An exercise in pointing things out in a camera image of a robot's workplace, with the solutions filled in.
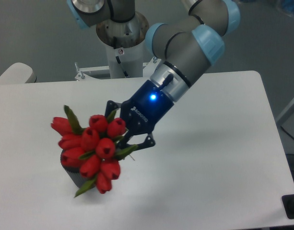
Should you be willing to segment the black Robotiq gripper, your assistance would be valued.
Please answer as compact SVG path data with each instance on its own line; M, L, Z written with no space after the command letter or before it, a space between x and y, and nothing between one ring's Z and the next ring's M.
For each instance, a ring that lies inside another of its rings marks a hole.
M116 103L107 101L105 117L113 120L117 109L121 108L120 118L129 130L118 142L119 149L137 145L137 150L155 146L153 134L156 123L171 109L173 101L147 80L127 101Z

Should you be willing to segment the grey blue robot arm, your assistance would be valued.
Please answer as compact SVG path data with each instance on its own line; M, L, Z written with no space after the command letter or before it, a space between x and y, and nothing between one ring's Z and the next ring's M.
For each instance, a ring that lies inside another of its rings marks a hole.
M146 134L138 149L154 146L155 124L182 95L223 55L222 37L240 23L240 11L231 0L186 0L188 16L174 25L149 25L132 0L70 0L81 28L96 27L106 47L111 78L143 74L142 48L160 60L154 73L130 99L108 101L106 114L120 109L127 133L117 146L124 149L136 135Z

